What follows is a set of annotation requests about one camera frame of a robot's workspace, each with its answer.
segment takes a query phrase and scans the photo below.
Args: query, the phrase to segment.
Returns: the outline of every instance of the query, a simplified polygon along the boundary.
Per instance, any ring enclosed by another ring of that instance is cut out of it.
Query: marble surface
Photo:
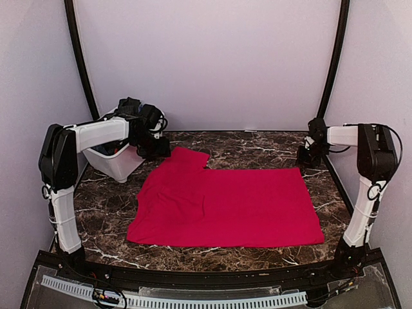
[[[166,133],[172,147],[209,153],[212,169],[280,169],[295,166],[304,133]],[[75,193],[75,213],[87,260],[175,271],[238,271],[288,267],[331,259],[350,215],[326,166],[301,169],[325,235],[321,245],[285,248],[171,248],[126,240],[137,212],[136,194],[162,159],[143,163],[120,184],[89,167]]]

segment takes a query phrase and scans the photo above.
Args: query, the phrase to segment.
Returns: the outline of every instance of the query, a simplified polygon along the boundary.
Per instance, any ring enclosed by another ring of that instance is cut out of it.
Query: black curved frame
[[[343,40],[346,31],[346,23],[348,21],[349,4],[350,0],[341,1],[341,11],[339,13],[335,44],[333,46],[332,52],[332,59],[330,61],[328,76],[326,78],[326,84],[324,86],[321,103],[319,104],[319,109],[317,111],[317,117],[320,118],[324,118],[326,109],[328,108],[330,95],[332,94],[333,84],[335,82],[337,68],[339,65],[339,59],[341,58]],[[93,91],[91,89],[90,79],[88,71],[86,69],[86,63],[84,62],[84,56],[82,52],[82,46],[80,43],[79,29],[77,28],[73,0],[64,0],[64,5],[66,7],[66,16],[70,31],[71,44],[73,46],[73,51],[77,63],[77,69],[79,71],[80,79],[82,81],[84,94],[88,102],[91,116],[93,117],[93,120],[97,120],[100,118],[100,115],[98,113],[95,97],[93,96]]]
[[[339,13],[339,20],[337,23],[335,44],[333,45],[332,59],[329,65],[328,77],[324,85],[321,103],[317,111],[317,118],[324,118],[328,108],[330,95],[332,94],[333,84],[335,83],[337,68],[339,66],[339,59],[341,58],[343,40],[345,37],[346,23],[348,22],[350,0],[342,0],[341,11]]]
[[[86,69],[86,63],[84,62],[73,0],[64,0],[64,6],[66,8],[66,17],[67,24],[69,26],[71,45],[73,46],[73,52],[75,54],[80,80],[82,81],[84,95],[86,96],[86,100],[88,102],[91,117],[93,118],[93,120],[97,120],[100,118],[100,115],[98,113],[95,97],[93,96],[93,91],[91,89],[89,75]]]

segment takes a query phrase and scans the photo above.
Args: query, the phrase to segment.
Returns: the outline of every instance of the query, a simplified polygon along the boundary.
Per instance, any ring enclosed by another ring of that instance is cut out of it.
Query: white plastic bin
[[[120,183],[127,182],[127,177],[144,162],[144,159],[137,155],[136,147],[129,144],[113,156],[106,156],[92,148],[83,153],[91,166]]]

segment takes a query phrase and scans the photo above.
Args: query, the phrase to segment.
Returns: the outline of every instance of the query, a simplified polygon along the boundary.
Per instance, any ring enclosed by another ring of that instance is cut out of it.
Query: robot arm
[[[44,182],[42,193],[49,199],[50,221],[64,252],[72,254],[82,248],[73,205],[77,154],[128,138],[142,158],[170,156],[168,139],[159,136],[164,124],[159,109],[128,98],[120,101],[115,113],[98,121],[64,127],[54,124],[48,128],[39,159]]]
[[[343,240],[349,248],[363,247],[369,241],[382,195],[398,166],[391,133],[383,125],[326,127],[323,119],[315,118],[309,122],[305,146],[298,150],[298,162],[319,165],[331,145],[357,147],[359,193]]]

